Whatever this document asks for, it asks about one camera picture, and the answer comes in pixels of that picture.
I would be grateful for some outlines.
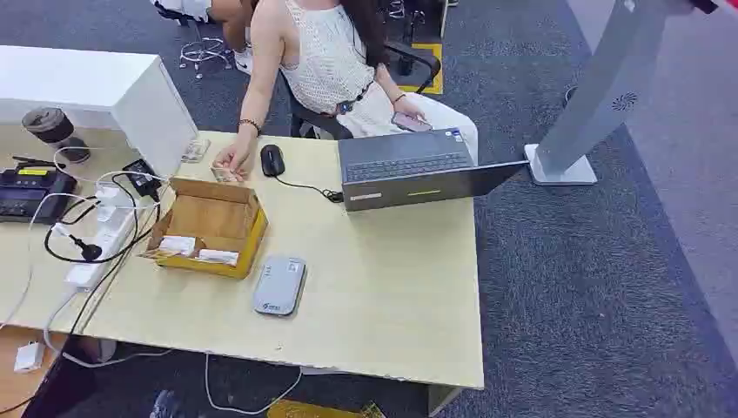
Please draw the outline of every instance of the cardboard box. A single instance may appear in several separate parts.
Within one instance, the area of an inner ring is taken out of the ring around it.
[[[195,252],[190,257],[157,258],[157,264],[246,277],[268,225],[256,193],[238,185],[190,179],[171,179],[171,187],[177,197],[151,231],[147,254],[156,252],[165,235],[193,237]],[[236,266],[195,260],[204,248],[238,253]]]

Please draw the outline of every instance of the long dark hair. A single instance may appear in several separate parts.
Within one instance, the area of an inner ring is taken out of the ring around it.
[[[253,10],[258,1],[251,0]],[[379,20],[377,0],[340,0],[340,3],[366,46],[366,64],[373,68],[387,64],[385,26]]]

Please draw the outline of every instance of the gray carpet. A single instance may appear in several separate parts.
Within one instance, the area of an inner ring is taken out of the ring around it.
[[[245,78],[195,81],[177,68],[185,32],[145,0],[0,1],[0,43],[158,53],[198,126],[232,131]],[[478,124],[483,160],[505,161],[543,137],[588,50],[565,0],[462,0],[445,55],[441,100]],[[275,101],[267,133],[288,132],[286,112]],[[443,416],[738,416],[735,364],[627,131],[590,159],[595,187],[540,188],[522,172],[476,202],[486,390],[465,392]],[[187,416],[232,416],[207,406],[203,361],[177,353],[101,369],[100,391],[67,416],[147,416],[161,389],[178,393]],[[243,408],[296,373],[212,361],[218,401],[231,395]],[[289,397],[353,410],[374,400],[390,417],[426,412],[422,385],[355,376],[308,377]]]

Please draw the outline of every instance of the woman's hand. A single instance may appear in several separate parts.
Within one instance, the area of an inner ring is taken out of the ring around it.
[[[220,151],[213,167],[228,169],[238,181],[249,177],[254,165],[256,139],[239,133],[233,142]]]
[[[411,102],[408,96],[402,96],[398,101],[395,102],[394,111],[398,113],[405,113],[407,116],[410,116],[412,118],[426,120],[426,114],[423,113],[423,111],[418,106]]]

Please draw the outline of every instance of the laptop keyboard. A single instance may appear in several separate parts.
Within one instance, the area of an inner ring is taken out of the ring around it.
[[[442,172],[468,166],[468,158],[461,152],[421,158],[396,159],[394,161],[374,161],[347,166],[346,181],[352,183],[388,179],[390,177],[412,176],[424,172]]]

